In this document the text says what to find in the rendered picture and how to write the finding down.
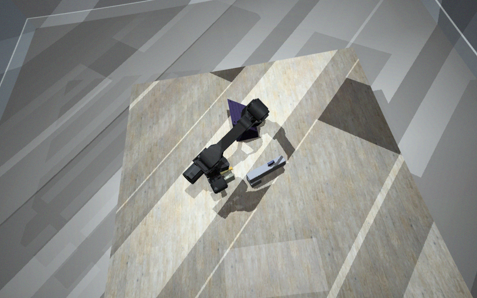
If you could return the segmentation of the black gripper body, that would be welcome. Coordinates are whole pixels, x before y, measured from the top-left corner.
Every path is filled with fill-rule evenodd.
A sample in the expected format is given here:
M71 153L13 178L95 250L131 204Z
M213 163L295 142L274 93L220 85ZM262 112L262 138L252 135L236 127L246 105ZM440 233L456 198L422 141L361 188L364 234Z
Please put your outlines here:
M228 188L227 182L224 180L224 178L220 178L220 175L217 175L216 168L213 172L209 172L206 177L207 179L211 179L211 187L215 194L218 194L220 191L223 191L224 189Z

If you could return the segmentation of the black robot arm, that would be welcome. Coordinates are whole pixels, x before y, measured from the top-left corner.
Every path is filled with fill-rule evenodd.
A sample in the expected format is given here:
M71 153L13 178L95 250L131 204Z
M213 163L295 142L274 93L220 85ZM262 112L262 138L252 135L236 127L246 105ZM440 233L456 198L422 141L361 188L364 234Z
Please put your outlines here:
M209 172L213 172L215 168L217 175L228 170L229 162L224 158L223 152L250 127L259 126L269 116L268 113L270 111L259 98L253 99L240 113L241 118L237 121L236 126L217 144L204 148L194 158L194 163L183 173L183 176L194 184L204 173L207 175Z

